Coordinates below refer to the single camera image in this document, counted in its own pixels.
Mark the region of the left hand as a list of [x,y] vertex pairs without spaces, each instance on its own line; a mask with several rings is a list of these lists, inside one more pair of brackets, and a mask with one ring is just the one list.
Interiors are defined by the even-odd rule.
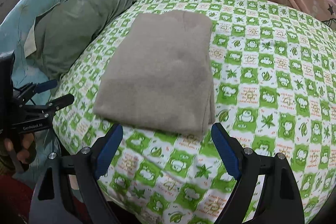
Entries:
[[22,164],[31,164],[36,157],[35,135],[33,133],[25,134],[20,139],[21,143],[13,143],[6,138],[3,142],[7,152],[15,151],[17,159]]

